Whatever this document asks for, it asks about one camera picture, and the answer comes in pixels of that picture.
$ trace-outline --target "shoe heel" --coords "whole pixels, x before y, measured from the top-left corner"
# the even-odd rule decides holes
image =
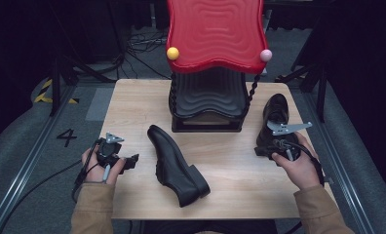
[[[191,165],[188,169],[188,172],[194,184],[199,189],[201,198],[206,197],[208,194],[211,193],[211,189],[209,188],[208,183],[206,182],[202,174],[200,174],[199,170],[197,170],[196,166]]]

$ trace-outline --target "hand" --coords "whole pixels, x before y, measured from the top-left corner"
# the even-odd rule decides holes
[[[98,163],[97,152],[98,152],[98,145],[95,147],[93,154],[91,155],[91,159],[90,159],[89,165],[87,167],[87,170],[89,170],[90,168],[92,168],[94,165],[96,165]],[[83,162],[83,165],[86,163],[89,153],[90,153],[90,149],[87,149],[86,152],[84,152],[83,155],[81,156],[81,160]],[[123,169],[125,164],[126,164],[126,162],[123,159],[119,159],[117,161],[117,163],[114,165],[114,167],[112,167],[110,170],[110,174],[108,175],[108,179],[106,182],[107,184],[111,184],[111,185],[116,184],[118,174],[121,172],[121,170]],[[95,166],[93,169],[91,169],[88,172],[85,181],[86,182],[101,182],[102,177],[104,176],[104,171],[105,171],[105,168],[103,168],[102,166],[99,166],[99,165]]]
[[[312,146],[308,143],[305,136],[300,133],[295,133],[300,144],[305,146],[312,156],[318,159],[318,154],[314,151]],[[309,156],[301,151],[301,155],[295,161],[289,161],[277,153],[272,154],[273,160],[284,168],[287,172],[290,181],[292,181],[299,189],[313,187],[320,184],[317,171]]]

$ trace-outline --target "black leather shoe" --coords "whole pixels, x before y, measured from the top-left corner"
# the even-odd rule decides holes
[[[271,129],[268,128],[267,123],[268,121],[271,121],[275,124],[286,125],[288,123],[289,118],[290,112],[288,108],[288,102],[285,96],[282,94],[275,94],[270,97],[265,107],[263,108],[263,125],[256,139],[257,147],[254,149],[254,152],[257,156],[268,156],[269,159],[272,160],[272,153],[277,152],[282,156],[288,158],[287,153],[276,147],[273,142],[275,139],[286,139],[290,142],[297,142],[296,135],[288,134],[281,136],[273,136],[273,132]]]
[[[194,165],[187,165],[177,144],[165,131],[152,125],[147,135],[156,148],[156,177],[175,192],[181,207],[211,193],[206,180]]]

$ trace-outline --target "wooden tabletop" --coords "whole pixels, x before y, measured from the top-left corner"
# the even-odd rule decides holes
[[[289,103],[289,123],[302,123],[288,86],[259,83],[239,133],[173,133],[168,106],[171,81],[117,82],[100,133],[125,139],[120,157],[139,154],[134,169],[120,175],[114,196],[113,218],[123,219],[240,219],[299,217],[293,185],[285,171],[266,157],[256,156],[256,136],[262,110],[276,93]],[[166,131],[188,165],[194,164],[211,193],[181,208],[175,193],[155,175],[157,156],[147,136],[151,125]],[[326,190],[332,196],[330,188]]]

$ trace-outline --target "gray floor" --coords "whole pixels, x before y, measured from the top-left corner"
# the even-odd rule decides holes
[[[143,28],[135,33],[149,30]],[[269,48],[274,56],[261,82],[273,82],[278,75],[290,73],[290,67],[309,33],[309,30],[267,31]],[[137,54],[137,57],[158,73],[170,77],[163,45],[152,52]],[[123,69],[118,70],[120,78],[166,79],[137,59],[126,58]],[[93,68],[105,66],[108,64],[95,64]],[[115,71],[105,75],[117,78]],[[321,155],[324,171],[333,181],[332,192],[347,225],[356,233],[386,233],[386,185],[331,86],[327,87],[326,122],[323,124],[313,111],[315,91],[312,94],[301,93],[297,89],[299,82],[289,83],[291,93],[302,119],[314,123],[308,133]],[[35,99],[41,87],[42,84],[37,84],[31,100]],[[113,84],[102,84],[93,77],[83,76],[77,87],[62,87],[65,104],[57,116],[49,118],[50,103],[34,103],[33,108],[2,133],[0,223],[20,196],[44,178],[75,163],[98,138],[113,87]],[[67,103],[70,98],[79,98],[79,103]],[[57,136],[69,129],[77,138],[65,147],[65,140],[57,139]],[[4,233],[68,233],[74,208],[70,192],[78,171],[79,166],[75,166],[29,194],[11,216]],[[297,219],[276,220],[279,233],[285,233],[297,222]],[[113,223],[117,233],[128,233],[131,225],[132,233],[138,233],[140,225],[137,220],[114,220]]]

